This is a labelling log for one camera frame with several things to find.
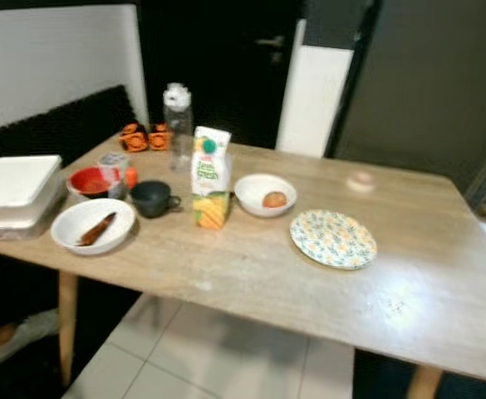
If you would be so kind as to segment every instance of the white floor tile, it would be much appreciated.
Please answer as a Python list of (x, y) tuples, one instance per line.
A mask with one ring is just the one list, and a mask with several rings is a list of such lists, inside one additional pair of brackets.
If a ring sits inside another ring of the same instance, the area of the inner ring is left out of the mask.
[(215, 397), (147, 363), (124, 399), (215, 399)]
[(62, 399), (121, 399), (143, 362), (111, 345), (102, 345)]
[(355, 349), (311, 339), (299, 399), (346, 399), (353, 390)]
[(146, 360), (179, 306), (174, 299), (143, 294), (107, 341)]
[(295, 399), (307, 338), (185, 304), (149, 362), (223, 399)]

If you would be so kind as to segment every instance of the door handle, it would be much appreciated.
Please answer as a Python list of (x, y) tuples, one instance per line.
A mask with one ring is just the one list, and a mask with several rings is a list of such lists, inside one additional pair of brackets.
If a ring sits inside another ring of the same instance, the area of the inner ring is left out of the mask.
[(277, 35), (272, 39), (257, 39), (254, 41), (258, 46), (268, 46), (273, 47), (276, 50), (281, 50), (283, 48), (283, 44), (285, 43), (285, 37), (281, 35)]

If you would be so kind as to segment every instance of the juice carton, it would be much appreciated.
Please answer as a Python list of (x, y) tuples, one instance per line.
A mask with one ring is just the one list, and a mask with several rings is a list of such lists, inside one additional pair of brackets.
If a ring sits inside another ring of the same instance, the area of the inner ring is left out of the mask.
[(231, 160), (226, 149), (231, 135), (209, 127), (194, 131), (191, 187), (194, 220), (198, 226), (220, 229), (229, 207)]

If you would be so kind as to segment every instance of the wooden table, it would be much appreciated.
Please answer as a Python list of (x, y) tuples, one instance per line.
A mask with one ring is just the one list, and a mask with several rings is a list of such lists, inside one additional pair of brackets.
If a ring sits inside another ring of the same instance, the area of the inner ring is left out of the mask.
[[(65, 173), (119, 149), (112, 138)], [(231, 145), (230, 152), (232, 182), (253, 172), (290, 180), (298, 192), (292, 212), (257, 219), (235, 205), (222, 230), (196, 227), (188, 174), (169, 170), (169, 154), (149, 151), (132, 155), (140, 179), (168, 182), (182, 196), (183, 213), (139, 217), (117, 250), (90, 258), (57, 247), (48, 231), (31, 241), (0, 242), (0, 254), (60, 271), (65, 383), (71, 377), (77, 276), (418, 363), (423, 367), (410, 397), (432, 397), (442, 369), (486, 379), (486, 235), (448, 179), (242, 145)], [(372, 173), (376, 190), (349, 190), (345, 180), (353, 170)], [(288, 232), (291, 219), (305, 209), (332, 209), (360, 220), (378, 243), (376, 261), (355, 272), (311, 261)]]

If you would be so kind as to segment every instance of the decorative plate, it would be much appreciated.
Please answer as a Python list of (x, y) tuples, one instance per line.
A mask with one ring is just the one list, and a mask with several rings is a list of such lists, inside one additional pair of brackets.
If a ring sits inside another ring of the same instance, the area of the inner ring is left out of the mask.
[(329, 210), (306, 210), (291, 222), (294, 244), (326, 266), (356, 270), (377, 254), (376, 241), (355, 219)]

